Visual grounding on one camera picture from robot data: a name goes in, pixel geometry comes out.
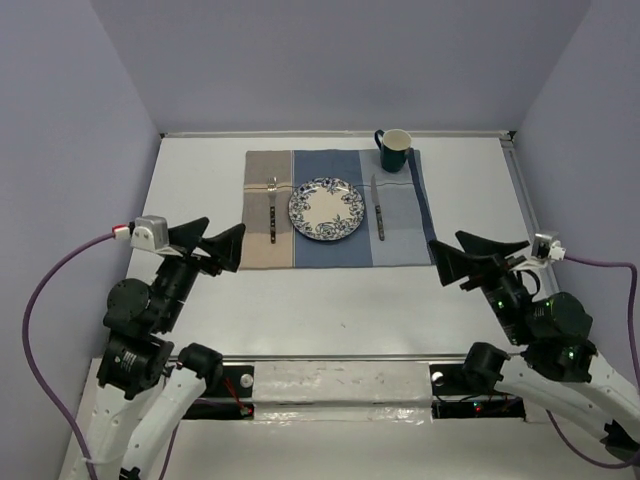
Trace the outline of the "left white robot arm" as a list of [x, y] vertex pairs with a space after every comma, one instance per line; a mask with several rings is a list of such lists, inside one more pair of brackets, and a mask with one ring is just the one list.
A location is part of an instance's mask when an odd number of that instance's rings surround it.
[[165, 218], [147, 215], [113, 227], [112, 239], [162, 261], [152, 282], [126, 278], [108, 294], [108, 341], [70, 478], [146, 478], [189, 407], [219, 388], [223, 356], [197, 343], [181, 350], [168, 380], [161, 380], [174, 349], [163, 336], [175, 326], [197, 277], [234, 273], [241, 263], [245, 224], [213, 237], [205, 234], [208, 225], [201, 217], [170, 227]]

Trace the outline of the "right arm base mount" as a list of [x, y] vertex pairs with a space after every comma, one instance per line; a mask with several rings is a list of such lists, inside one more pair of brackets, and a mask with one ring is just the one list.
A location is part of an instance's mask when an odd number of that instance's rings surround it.
[[472, 386], [459, 363], [430, 365], [429, 375], [434, 420], [526, 418], [521, 398]]

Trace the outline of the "dark green mug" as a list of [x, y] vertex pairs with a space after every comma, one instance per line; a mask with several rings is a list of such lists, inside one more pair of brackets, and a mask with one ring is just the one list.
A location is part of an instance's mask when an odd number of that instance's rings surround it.
[[389, 173], [401, 171], [412, 150], [411, 135], [402, 129], [377, 130], [374, 141], [380, 151], [381, 167]]

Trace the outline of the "blue floral ceramic plate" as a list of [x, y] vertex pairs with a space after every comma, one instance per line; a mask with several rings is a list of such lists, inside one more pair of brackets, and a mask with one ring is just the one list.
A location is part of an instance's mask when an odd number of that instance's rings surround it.
[[365, 216], [365, 201], [349, 182], [321, 177], [296, 187], [288, 202], [293, 228], [307, 239], [333, 242], [353, 234]]

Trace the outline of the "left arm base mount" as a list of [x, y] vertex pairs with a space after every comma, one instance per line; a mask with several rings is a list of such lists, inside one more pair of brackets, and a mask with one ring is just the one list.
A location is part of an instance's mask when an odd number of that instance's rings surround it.
[[250, 421], [254, 419], [253, 364], [225, 365], [221, 379], [208, 387], [183, 416], [184, 420]]

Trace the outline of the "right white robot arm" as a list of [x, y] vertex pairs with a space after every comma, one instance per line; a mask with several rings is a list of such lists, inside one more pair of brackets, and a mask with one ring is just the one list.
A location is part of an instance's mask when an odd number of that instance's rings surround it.
[[614, 462], [608, 470], [639, 464], [639, 384], [629, 382], [590, 341], [592, 317], [568, 292], [546, 298], [530, 292], [524, 274], [566, 259], [553, 233], [531, 242], [504, 243], [459, 230], [459, 246], [429, 241], [439, 279], [484, 295], [509, 343], [509, 354], [486, 342], [474, 343], [445, 382], [475, 394], [505, 393], [546, 410], [551, 422], [564, 418], [599, 441]]

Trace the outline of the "steel table knife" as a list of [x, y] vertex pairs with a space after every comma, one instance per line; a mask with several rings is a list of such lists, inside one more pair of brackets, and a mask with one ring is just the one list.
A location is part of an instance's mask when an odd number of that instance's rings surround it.
[[371, 176], [370, 187], [371, 187], [371, 198], [372, 198], [374, 211], [375, 211], [378, 238], [380, 241], [385, 241], [384, 221], [383, 221], [381, 204], [379, 199], [377, 179], [375, 174]]

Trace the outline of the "blue beige checked cloth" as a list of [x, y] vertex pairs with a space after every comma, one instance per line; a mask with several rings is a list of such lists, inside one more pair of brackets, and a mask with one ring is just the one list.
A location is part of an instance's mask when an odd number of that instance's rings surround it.
[[[378, 238], [370, 180], [376, 175], [385, 229]], [[277, 241], [270, 242], [266, 182], [277, 179]], [[288, 202], [302, 183], [334, 177], [353, 185], [365, 201], [365, 216], [350, 236], [333, 242], [303, 237], [292, 226]], [[398, 173], [384, 171], [377, 149], [249, 151], [245, 155], [242, 221], [246, 225], [244, 270], [427, 266], [435, 239], [419, 151]]]

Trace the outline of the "steel fork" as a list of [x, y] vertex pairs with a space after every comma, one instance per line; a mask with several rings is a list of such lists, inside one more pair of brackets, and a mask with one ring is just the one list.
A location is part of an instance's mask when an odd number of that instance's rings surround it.
[[277, 241], [277, 228], [276, 228], [276, 201], [277, 201], [277, 179], [275, 177], [269, 177], [266, 182], [267, 193], [269, 198], [269, 215], [270, 215], [270, 242], [275, 244]]

